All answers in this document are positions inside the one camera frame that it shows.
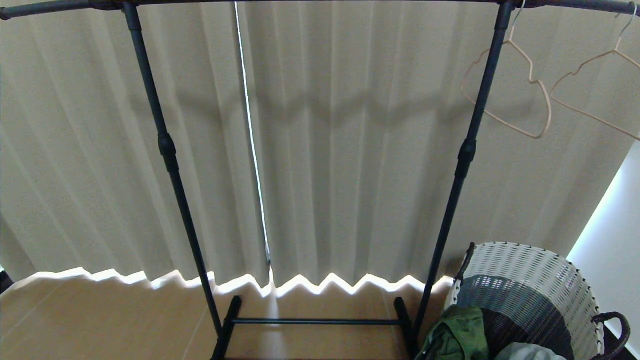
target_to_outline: beige curtain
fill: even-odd
[[[14,2],[5,2],[10,6]],[[250,120],[277,285],[302,274],[426,278],[472,105],[467,67],[497,6],[240,3]],[[140,14],[196,230],[218,283],[268,281],[233,4]],[[613,47],[625,17],[526,10],[515,40],[548,86]],[[2,27],[2,263],[10,274],[178,268],[195,277],[124,16],[82,11]],[[623,49],[640,58],[638,25]],[[475,95],[482,68],[470,76]],[[489,108],[530,131],[545,116],[505,48]],[[608,59],[558,95],[638,132],[640,74]],[[470,241],[567,254],[631,140],[554,106],[531,140],[485,118],[443,267]]]
[[[266,284],[233,4],[140,15],[208,269],[218,283]],[[0,59],[0,261],[12,277],[77,266],[196,277],[124,15],[13,19]]]
[[[424,280],[473,108],[461,78],[489,47],[497,6],[239,8],[276,284],[296,274],[317,284],[332,272],[351,284],[369,273]],[[626,22],[585,10],[526,10],[515,40],[550,87],[612,49]],[[632,27],[623,48],[640,58]],[[470,89],[479,88],[483,67],[472,72]],[[527,71],[505,48],[488,107],[533,132],[545,106]],[[613,59],[558,94],[637,132],[638,90],[640,72]],[[538,141],[485,118],[443,265],[471,241],[571,249],[631,140],[558,106],[554,114]]]

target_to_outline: floor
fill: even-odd
[[[352,295],[335,283],[320,296],[302,285],[280,297],[276,291],[261,294],[252,284],[227,293],[221,288],[214,291],[220,312],[226,313],[233,295],[241,295],[244,317],[396,318],[397,296],[415,316],[421,296],[410,285],[387,291],[372,283]],[[435,288],[424,328],[436,320],[447,291],[448,284]],[[118,276],[32,277],[2,294],[0,308],[2,360],[203,360],[215,346],[202,288],[177,274],[159,286],[146,280],[127,284]],[[395,327],[237,325],[227,357],[406,359],[406,353]]]

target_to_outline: clothes hanger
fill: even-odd
[[[518,54],[522,55],[522,57],[525,58],[525,60],[527,60],[527,62],[529,62],[529,83],[538,85],[540,87],[540,89],[542,89],[542,94],[545,96],[545,102],[547,103],[547,123],[545,124],[545,128],[542,130],[542,132],[540,134],[535,135],[535,134],[532,134],[532,133],[530,133],[528,131],[520,129],[517,126],[509,124],[508,122],[500,119],[499,117],[495,116],[494,114],[492,114],[491,112],[489,112],[487,110],[485,110],[484,113],[489,115],[489,116],[491,116],[495,120],[498,120],[499,122],[503,123],[504,125],[507,125],[511,129],[514,129],[515,131],[518,131],[519,133],[521,133],[523,135],[527,135],[528,137],[533,138],[533,139],[539,139],[542,136],[544,136],[545,133],[547,133],[547,131],[549,130],[549,127],[551,126],[551,116],[552,116],[551,115],[552,114],[552,112],[551,112],[551,100],[549,99],[549,94],[547,93],[547,88],[545,88],[545,84],[540,80],[533,80],[533,61],[531,60],[529,55],[527,55],[527,53],[525,53],[513,41],[513,31],[516,28],[516,21],[518,20],[518,17],[520,16],[520,13],[522,12],[522,9],[524,9],[524,4],[526,2],[527,2],[527,0],[523,0],[522,1],[522,6],[520,7],[520,10],[516,14],[515,19],[513,19],[513,25],[511,26],[511,33],[509,34],[509,39],[507,41],[503,42],[503,45],[506,45],[506,44],[511,45],[518,52]],[[476,104],[476,101],[473,100],[473,98],[471,98],[471,96],[469,96],[469,94],[467,94],[467,91],[465,90],[465,84],[467,83],[467,78],[468,78],[469,74],[471,73],[471,70],[474,68],[474,66],[480,64],[480,61],[482,61],[482,58],[488,52],[489,52],[489,49],[485,50],[482,54],[480,54],[480,57],[478,57],[478,59],[471,64],[471,66],[467,70],[467,73],[465,74],[465,77],[462,79],[462,84],[460,86],[460,88],[462,90],[462,93],[467,97],[467,99],[469,99],[474,104]]]
[[[586,116],[588,116],[588,117],[590,117],[590,118],[592,118],[592,119],[595,119],[595,120],[597,120],[597,121],[599,121],[599,122],[601,122],[601,123],[603,123],[603,124],[605,124],[605,125],[607,125],[607,126],[610,126],[610,127],[614,128],[615,130],[618,130],[619,132],[621,132],[621,133],[623,133],[623,134],[625,134],[625,135],[629,135],[629,136],[631,136],[632,138],[634,138],[634,139],[636,139],[636,140],[639,140],[639,141],[640,141],[640,137],[638,137],[638,136],[636,136],[636,135],[634,135],[634,134],[632,134],[632,133],[628,132],[627,130],[624,130],[624,129],[622,129],[622,128],[618,127],[618,126],[615,126],[614,124],[611,124],[610,122],[608,122],[608,121],[606,121],[606,120],[603,120],[603,119],[601,119],[601,118],[599,118],[599,117],[597,117],[597,116],[595,116],[595,115],[592,115],[592,114],[590,114],[590,113],[588,113],[588,112],[586,112],[586,111],[579,110],[579,109],[577,109],[577,108],[575,108],[575,107],[573,107],[573,106],[571,106],[571,105],[567,104],[566,102],[560,101],[560,100],[558,100],[558,99],[556,99],[556,98],[554,97],[554,91],[556,90],[556,87],[558,86],[558,84],[560,84],[560,83],[562,82],[562,80],[564,80],[565,78],[567,78],[569,75],[571,75],[571,76],[576,76],[576,75],[580,72],[580,70],[582,69],[582,67],[583,67],[583,66],[587,65],[588,63],[590,63],[590,62],[592,62],[592,61],[595,61],[595,60],[597,60],[597,59],[603,58],[603,57],[605,57],[605,56],[607,56],[607,55],[610,55],[610,54],[617,54],[617,55],[620,55],[624,60],[627,60],[628,62],[630,62],[631,64],[633,64],[633,66],[635,66],[635,67],[637,67],[637,68],[639,68],[639,69],[640,69],[640,64],[638,64],[638,62],[636,62],[636,61],[635,61],[635,60],[633,60],[632,58],[629,58],[627,55],[623,54],[622,52],[620,52],[620,50],[618,50],[618,49],[620,48],[620,41],[622,40],[622,35],[625,33],[625,31],[627,30],[627,28],[629,27],[629,25],[631,25],[631,22],[632,22],[632,21],[634,20],[634,18],[637,16],[637,12],[638,12],[638,4],[637,4],[637,3],[635,3],[635,2],[633,2],[633,4],[634,4],[634,6],[636,7],[636,8],[635,8],[635,10],[634,10],[634,14],[633,14],[633,16],[631,16],[631,19],[629,20],[628,24],[624,27],[624,29],[622,29],[622,32],[620,33],[620,36],[618,37],[618,42],[616,43],[616,47],[615,47],[613,50],[611,50],[611,51],[607,51],[607,52],[606,52],[606,53],[604,53],[604,54],[600,54],[600,55],[598,55],[598,56],[596,56],[596,57],[594,57],[594,58],[591,58],[591,59],[589,59],[589,60],[585,61],[584,63],[581,63],[581,64],[580,64],[580,66],[578,66],[578,70],[576,70],[575,72],[569,72],[567,75],[565,75],[565,76],[561,77],[561,78],[560,78],[560,80],[558,80],[558,81],[557,81],[557,83],[554,85],[554,87],[552,87],[552,88],[551,88],[551,98],[552,98],[555,102],[557,102],[558,104],[560,104],[560,105],[564,106],[565,108],[569,108],[569,109],[571,109],[571,110],[573,110],[573,111],[576,111],[577,113],[581,113],[581,114],[583,114],[583,115],[586,115]]]

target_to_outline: black horizontal bar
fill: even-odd
[[[236,318],[231,322],[282,325],[404,325],[400,320]]]
[[[133,5],[153,4],[184,4],[184,3],[228,3],[233,0],[130,0]],[[239,0],[240,2],[269,1],[269,0]],[[413,1],[448,1],[455,3],[501,3],[502,0],[413,0]],[[519,7],[521,1],[516,1],[515,7]],[[556,6],[561,8],[575,8],[596,10],[599,12],[622,13],[632,15],[634,4],[630,1],[619,0],[528,0],[525,7],[539,8],[542,6]],[[0,8],[0,19],[9,20],[14,17],[37,15],[41,13],[65,12],[80,9],[119,10],[121,1],[110,0],[57,0],[44,3],[12,6]]]

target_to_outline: green cloth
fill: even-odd
[[[418,359],[488,360],[480,308],[453,305],[447,309],[427,336]]]

